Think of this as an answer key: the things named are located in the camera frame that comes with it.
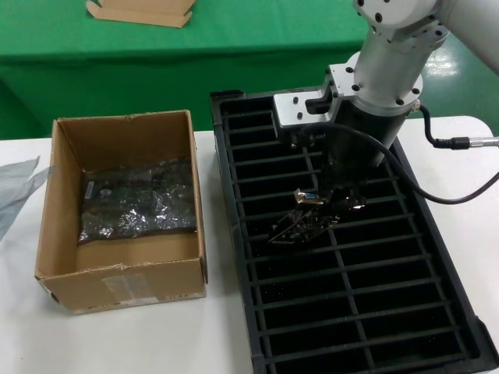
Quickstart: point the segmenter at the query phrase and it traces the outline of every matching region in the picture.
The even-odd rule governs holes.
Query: green table
[[[0,17],[0,80],[36,122],[18,137],[49,134],[58,117],[184,108],[209,129],[211,91],[320,84],[367,30],[350,0],[198,0],[181,30],[96,20],[80,0],[3,0]],[[432,112],[494,125],[497,78],[456,40],[434,59],[423,96]]]

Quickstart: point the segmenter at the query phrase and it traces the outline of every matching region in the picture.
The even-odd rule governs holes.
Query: cardboard box
[[[84,172],[191,157],[195,233],[97,241],[78,247]],[[207,262],[188,111],[54,122],[35,277],[79,314],[205,295]]]
[[[195,0],[98,0],[87,1],[88,12],[97,19],[184,27],[193,15]]]

